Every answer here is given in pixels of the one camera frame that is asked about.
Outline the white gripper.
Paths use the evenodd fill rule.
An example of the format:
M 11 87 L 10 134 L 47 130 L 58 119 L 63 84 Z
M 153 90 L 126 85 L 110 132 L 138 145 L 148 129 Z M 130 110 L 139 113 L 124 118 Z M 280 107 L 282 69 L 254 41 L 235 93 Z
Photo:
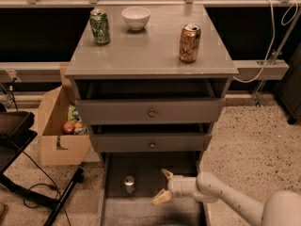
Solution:
M 199 192 L 195 177 L 184 177 L 182 175 L 174 175 L 167 169 L 162 169 L 162 173 L 168 180 L 167 188 L 161 189 L 156 196 L 151 200 L 153 205 L 168 202 L 173 197 L 193 197 L 196 192 Z

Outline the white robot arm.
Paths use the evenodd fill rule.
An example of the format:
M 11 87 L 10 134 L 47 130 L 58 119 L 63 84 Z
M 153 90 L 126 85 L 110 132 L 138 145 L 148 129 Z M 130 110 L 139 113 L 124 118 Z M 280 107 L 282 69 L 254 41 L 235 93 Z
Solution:
M 301 226 L 301 195 L 282 190 L 273 193 L 265 203 L 257 202 L 239 190 L 226 185 L 208 171 L 196 177 L 174 175 L 162 169 L 167 189 L 152 198 L 158 205 L 173 197 L 191 197 L 197 202 L 221 200 L 251 226 Z

